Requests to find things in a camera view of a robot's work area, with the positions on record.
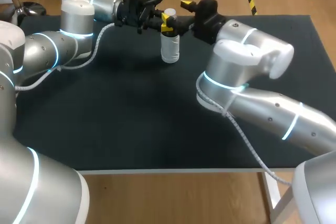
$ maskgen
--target table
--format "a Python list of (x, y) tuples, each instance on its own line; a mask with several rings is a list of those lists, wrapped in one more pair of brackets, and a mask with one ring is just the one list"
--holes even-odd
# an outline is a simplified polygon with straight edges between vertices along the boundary
[[(336, 119), (335, 91), (330, 89), (335, 87), (334, 68), (309, 16), (232, 18), (296, 50), (280, 79), (259, 77), (251, 87), (283, 93)], [(59, 22), (59, 17), (28, 17), (22, 29), (26, 35), (58, 30)], [(95, 24), (95, 36), (103, 25)], [(90, 66), (53, 73), (38, 88), (19, 95), (14, 135), (83, 174), (261, 171), (230, 122), (195, 99), (195, 80), (211, 50), (188, 33), (181, 38), (180, 60), (167, 65), (161, 60), (159, 33), (111, 28)], [(313, 157), (238, 123), (272, 169), (295, 168)]]

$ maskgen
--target white cable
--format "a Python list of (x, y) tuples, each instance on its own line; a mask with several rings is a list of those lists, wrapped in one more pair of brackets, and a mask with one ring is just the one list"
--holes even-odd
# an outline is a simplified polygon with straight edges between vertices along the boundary
[(82, 67), (85, 67), (86, 65), (90, 64), (94, 58), (96, 57), (96, 54), (97, 54), (97, 51), (98, 51), (98, 47), (99, 47), (99, 42), (100, 42), (100, 39), (103, 35), (103, 33), (106, 31), (106, 29), (110, 28), (114, 26), (114, 23), (111, 23), (111, 24), (108, 24), (106, 26), (103, 27), (103, 29), (100, 31), (99, 35), (98, 35), (98, 38), (97, 38), (97, 42), (96, 42), (96, 46), (95, 46), (95, 50), (93, 51), (93, 54), (91, 56), (91, 58), (86, 61), (85, 63), (81, 64), (81, 65), (78, 65), (78, 66), (74, 66), (74, 67), (67, 67), (67, 66), (62, 66), (62, 69), (79, 69), (79, 68), (82, 68)]
[(26, 87), (18, 87), (15, 86), (15, 91), (28, 91), (31, 90), (35, 87), (37, 87), (38, 85), (40, 85), (41, 82), (44, 81), (44, 79), (46, 79), (48, 77), (48, 75), (50, 75), (55, 69), (57, 69), (58, 71), (61, 70), (60, 66), (57, 66), (55, 68), (51, 68), (49, 69), (44, 75), (42, 75), (36, 82), (34, 82), (32, 85), (30, 86), (26, 86)]
[(111, 24), (108, 24), (106, 26), (103, 27), (103, 29), (100, 31), (99, 35), (98, 35), (98, 38), (97, 38), (97, 42), (96, 42), (96, 45), (95, 45), (95, 50), (93, 51), (93, 54), (92, 54), (92, 57), (86, 61), (85, 63), (81, 64), (81, 65), (78, 65), (78, 66), (74, 66), (74, 67), (66, 67), (66, 66), (57, 66), (55, 68), (51, 68), (49, 69), (44, 75), (42, 75), (36, 82), (34, 82), (32, 85), (30, 86), (26, 86), (26, 87), (18, 87), (16, 86), (15, 87), (15, 90), (16, 91), (28, 91), (28, 90), (31, 90), (35, 87), (37, 87), (38, 85), (41, 84), (41, 82), (43, 82), (47, 77), (48, 75), (50, 75), (55, 69), (57, 69), (58, 71), (61, 71), (61, 69), (79, 69), (79, 68), (82, 68), (82, 67), (85, 67), (86, 65), (90, 64), (96, 54), (97, 54), (97, 51), (98, 51), (98, 46), (99, 46), (99, 41), (103, 35), (103, 33), (106, 31), (106, 29), (108, 29), (109, 27), (112, 27), (114, 26), (114, 23), (111, 23)]
[(231, 115), (230, 112), (227, 112), (222, 106), (220, 106), (218, 103), (216, 103), (215, 101), (213, 101), (212, 99), (210, 99), (206, 94), (203, 93), (203, 91), (200, 89), (200, 85), (199, 85), (199, 81), (201, 80), (201, 78), (203, 77), (203, 74), (201, 74), (199, 76), (199, 78), (196, 81), (196, 89), (197, 89), (197, 93), (199, 95), (201, 95), (201, 98), (205, 99), (206, 102), (208, 102), (209, 104), (212, 104), (213, 106), (217, 107), (218, 109), (220, 109), (220, 111), (222, 112), (222, 116), (227, 117), (230, 122), (233, 124), (233, 126), (236, 128), (236, 130), (238, 131), (238, 133), (241, 135), (241, 137), (243, 138), (245, 144), (247, 145), (248, 149), (251, 151), (253, 157), (256, 159), (256, 161), (259, 163), (259, 165), (276, 181), (287, 185), (287, 186), (291, 186), (291, 183), (288, 181), (285, 181), (284, 179), (278, 177), (274, 172), (272, 172), (266, 165), (265, 163), (261, 160), (261, 158), (259, 157), (259, 155), (256, 153), (256, 151), (254, 150), (254, 148), (252, 147), (250, 141), (247, 139), (245, 133), (242, 131), (242, 128), (240, 128), (240, 126), (238, 125), (238, 123), (236, 122), (236, 120), (233, 118), (233, 116)]

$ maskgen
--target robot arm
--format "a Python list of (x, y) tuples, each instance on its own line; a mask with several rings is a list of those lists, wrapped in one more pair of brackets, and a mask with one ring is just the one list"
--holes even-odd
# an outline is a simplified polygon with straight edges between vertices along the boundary
[[(261, 74), (279, 78), (292, 56), (291, 45), (230, 20), (217, 35), (213, 55), (200, 80), (200, 90), (233, 116), (284, 141), (316, 155), (335, 151), (336, 123), (330, 117), (282, 94), (245, 86)], [(198, 100), (216, 110), (205, 104), (201, 95)]]

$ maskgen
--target white bottle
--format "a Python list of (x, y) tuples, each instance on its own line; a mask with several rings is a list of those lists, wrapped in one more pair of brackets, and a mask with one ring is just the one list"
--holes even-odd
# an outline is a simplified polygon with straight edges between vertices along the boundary
[[(175, 9), (164, 11), (169, 16), (176, 17)], [(161, 57), (166, 63), (175, 63), (180, 57), (180, 36), (175, 31), (161, 32)]]

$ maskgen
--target white joint cover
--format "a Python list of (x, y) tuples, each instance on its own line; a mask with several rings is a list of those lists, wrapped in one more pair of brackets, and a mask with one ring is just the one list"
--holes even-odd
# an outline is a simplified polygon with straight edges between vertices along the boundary
[(221, 39), (215, 44), (214, 53), (225, 61), (240, 66), (256, 66), (262, 57), (258, 47), (227, 39)]
[(273, 66), (269, 72), (269, 77), (271, 79), (277, 79), (283, 75), (283, 73), (287, 70), (289, 64), (292, 61), (294, 55), (294, 47), (291, 44), (287, 44), (284, 46), (283, 50), (281, 50), (277, 59), (273, 63)]
[(314, 205), (311, 201), (305, 171), (305, 162), (296, 167), (292, 182), (293, 195), (298, 207), (300, 218), (304, 224), (319, 224)]
[(16, 25), (0, 21), (0, 43), (11, 49), (16, 49), (26, 42), (24, 32)]
[(64, 0), (61, 10), (78, 15), (94, 15), (95, 8), (87, 0)]
[(89, 212), (89, 205), (90, 205), (89, 187), (85, 179), (83, 178), (83, 176), (78, 171), (76, 172), (80, 178), (80, 182), (82, 186), (82, 198), (80, 201), (79, 211), (78, 211), (75, 224), (85, 224), (86, 218)]

